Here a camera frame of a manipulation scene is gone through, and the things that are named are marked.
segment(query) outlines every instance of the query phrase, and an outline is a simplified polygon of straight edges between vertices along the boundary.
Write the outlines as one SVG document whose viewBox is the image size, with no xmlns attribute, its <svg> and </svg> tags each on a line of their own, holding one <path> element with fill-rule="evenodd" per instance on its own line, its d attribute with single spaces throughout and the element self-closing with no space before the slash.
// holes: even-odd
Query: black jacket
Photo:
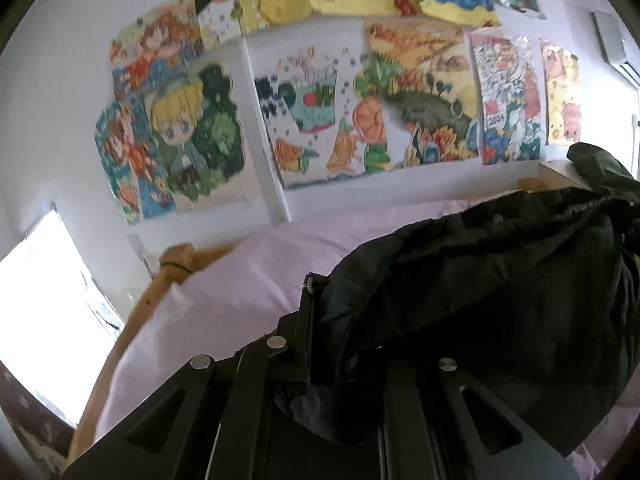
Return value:
<svg viewBox="0 0 640 480">
<path fill-rule="evenodd" d="M 640 359 L 638 216 L 628 197 L 517 192 L 361 245 L 316 302 L 315 385 L 289 413 L 360 440 L 376 420 L 343 381 L 363 356 L 448 356 L 568 455 Z"/>
</svg>

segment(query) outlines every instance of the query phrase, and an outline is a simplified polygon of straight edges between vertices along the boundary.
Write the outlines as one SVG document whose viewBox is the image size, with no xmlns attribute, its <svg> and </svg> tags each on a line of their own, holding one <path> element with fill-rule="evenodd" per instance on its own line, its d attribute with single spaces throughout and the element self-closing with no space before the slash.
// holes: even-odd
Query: black metal frame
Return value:
<svg viewBox="0 0 640 480">
<path fill-rule="evenodd" d="M 280 318 L 274 335 L 232 358 L 216 363 L 198 356 L 184 365 L 72 463 L 63 479 L 268 478 L 269 400 L 304 395 L 312 384 L 314 296 L 325 280 L 306 277 L 299 312 Z M 563 457 L 457 365 L 433 363 L 424 375 L 406 359 L 380 361 L 382 480 L 578 478 Z M 364 384 L 375 387 L 376 381 Z M 491 421 L 474 415 L 478 402 Z M 504 434 L 500 427 L 506 440 L 483 436 Z"/>
</svg>

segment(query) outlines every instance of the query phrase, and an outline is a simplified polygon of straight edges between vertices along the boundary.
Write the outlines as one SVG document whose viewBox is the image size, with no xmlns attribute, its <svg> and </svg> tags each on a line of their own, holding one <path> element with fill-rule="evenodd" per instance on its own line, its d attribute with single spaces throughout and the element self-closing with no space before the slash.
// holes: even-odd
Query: bed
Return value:
<svg viewBox="0 0 640 480">
<path fill-rule="evenodd" d="M 585 187 L 571 167 L 557 164 L 540 165 L 538 179 L 520 182 L 520 188 L 527 190 L 566 186 Z M 270 332 L 280 316 L 298 308 L 306 273 L 328 274 L 367 240 L 490 198 L 343 212 L 283 224 L 209 250 L 197 251 L 191 244 L 170 248 L 104 364 L 69 460 L 107 433 L 192 356 L 230 357 Z M 634 426 L 639 414 L 640 367 L 607 418 L 569 457 L 582 480 L 616 478 L 616 468 L 640 440 L 640 427 Z"/>
</svg>

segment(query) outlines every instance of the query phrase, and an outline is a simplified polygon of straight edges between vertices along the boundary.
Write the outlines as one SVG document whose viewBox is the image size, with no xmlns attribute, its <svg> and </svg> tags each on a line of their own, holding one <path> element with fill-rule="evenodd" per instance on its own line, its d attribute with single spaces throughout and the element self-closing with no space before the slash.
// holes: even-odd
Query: green leaf drawing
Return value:
<svg viewBox="0 0 640 480">
<path fill-rule="evenodd" d="M 376 74 L 375 67 L 370 66 L 364 69 L 362 74 L 359 74 L 356 79 L 354 79 L 353 87 L 362 98 L 377 94 L 378 75 Z"/>
<path fill-rule="evenodd" d="M 391 158 L 386 153 L 372 152 L 371 150 L 367 150 L 364 162 L 365 165 L 388 164 L 391 162 Z"/>
<path fill-rule="evenodd" d="M 365 173 L 366 174 L 374 174 L 374 173 L 383 173 L 385 171 L 385 168 L 381 168 L 380 166 L 367 166 L 365 169 Z"/>
<path fill-rule="evenodd" d="M 385 59 L 382 56 L 376 56 L 375 67 L 380 91 L 385 94 L 388 94 L 391 79 L 405 72 L 404 68 L 402 68 L 398 62 Z"/>
<path fill-rule="evenodd" d="M 278 95 L 289 108 L 296 104 L 296 90 L 291 83 L 282 83 L 278 86 Z"/>
<path fill-rule="evenodd" d="M 370 144 L 367 151 L 372 153 L 386 153 L 386 142 L 383 144 Z"/>
<path fill-rule="evenodd" d="M 240 125 L 228 114 L 219 113 L 213 119 L 211 137 L 223 155 L 229 155 L 237 143 Z"/>
<path fill-rule="evenodd" d="M 308 156 L 306 156 L 306 153 L 300 155 L 300 158 L 298 159 L 298 165 L 300 166 L 300 171 L 302 172 L 302 174 L 305 174 L 307 171 L 309 171 L 309 158 Z"/>
</svg>

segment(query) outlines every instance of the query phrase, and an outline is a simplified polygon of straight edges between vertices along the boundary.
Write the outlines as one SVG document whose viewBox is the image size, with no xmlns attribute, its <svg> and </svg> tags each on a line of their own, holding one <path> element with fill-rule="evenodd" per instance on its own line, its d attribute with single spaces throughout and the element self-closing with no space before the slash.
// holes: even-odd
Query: air conditioner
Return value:
<svg viewBox="0 0 640 480">
<path fill-rule="evenodd" d="M 640 55 L 636 53 L 637 49 L 626 47 L 618 19 L 596 10 L 593 12 L 593 20 L 604 58 L 633 86 L 640 89 Z"/>
</svg>

